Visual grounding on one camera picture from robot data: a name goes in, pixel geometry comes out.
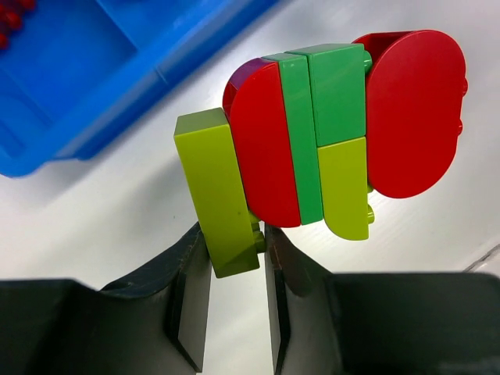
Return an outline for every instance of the lime green lego brick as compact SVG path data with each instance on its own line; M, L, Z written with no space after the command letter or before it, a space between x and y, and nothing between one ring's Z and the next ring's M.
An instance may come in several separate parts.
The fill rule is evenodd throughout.
M366 139L318 148L325 223L338 237L366 240L373 210L368 206Z
M300 221L314 223L323 219L323 203L307 57L279 53L263 58L280 67Z
M318 147L366 134L365 66L361 44L315 45L290 51L307 56Z
M216 276L259 268L233 138L223 110L180 116L174 140Z

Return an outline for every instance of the lego stud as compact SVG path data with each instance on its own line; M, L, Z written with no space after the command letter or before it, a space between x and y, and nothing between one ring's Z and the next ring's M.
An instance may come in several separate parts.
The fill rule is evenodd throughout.
M467 79L464 78L462 96L466 96L467 90L469 90L469 82L467 82Z
M25 10L34 10L37 7L36 0L16 0Z
M368 51L364 51L362 54L362 61L365 65L365 74L368 73L368 71L371 69L373 63L372 63L372 56Z
M368 224L373 224L375 222L375 213L371 205L368 205Z
M5 12L2 18L13 30L19 30L21 27L23 27L23 20L16 12Z
M255 249L258 253L266 252L266 239L264 233L259 231L253 232L253 239L255 242Z

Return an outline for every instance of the red round lego plate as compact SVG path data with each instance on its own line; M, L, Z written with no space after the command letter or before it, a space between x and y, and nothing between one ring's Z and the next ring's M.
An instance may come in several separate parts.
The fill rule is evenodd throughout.
M455 155L465 59L451 37L433 30L357 42L373 57L366 78L368 180L388 197L412 197L438 182Z

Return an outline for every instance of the red lego piece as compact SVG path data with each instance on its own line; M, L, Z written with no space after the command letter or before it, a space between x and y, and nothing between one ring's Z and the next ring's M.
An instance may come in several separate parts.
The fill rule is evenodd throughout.
M16 0L25 10L34 10L37 7L36 0Z
M434 30L370 34L366 78L368 180L392 198L417 195L449 168L462 131L466 64L456 42Z
M277 62L253 59L227 83L229 120L248 207L268 224L298 227L295 175Z

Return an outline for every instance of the blue plastic bin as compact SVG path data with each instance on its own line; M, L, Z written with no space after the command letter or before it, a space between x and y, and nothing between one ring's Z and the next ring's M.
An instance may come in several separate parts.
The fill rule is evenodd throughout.
M277 0L39 0L0 53L0 173L89 159Z

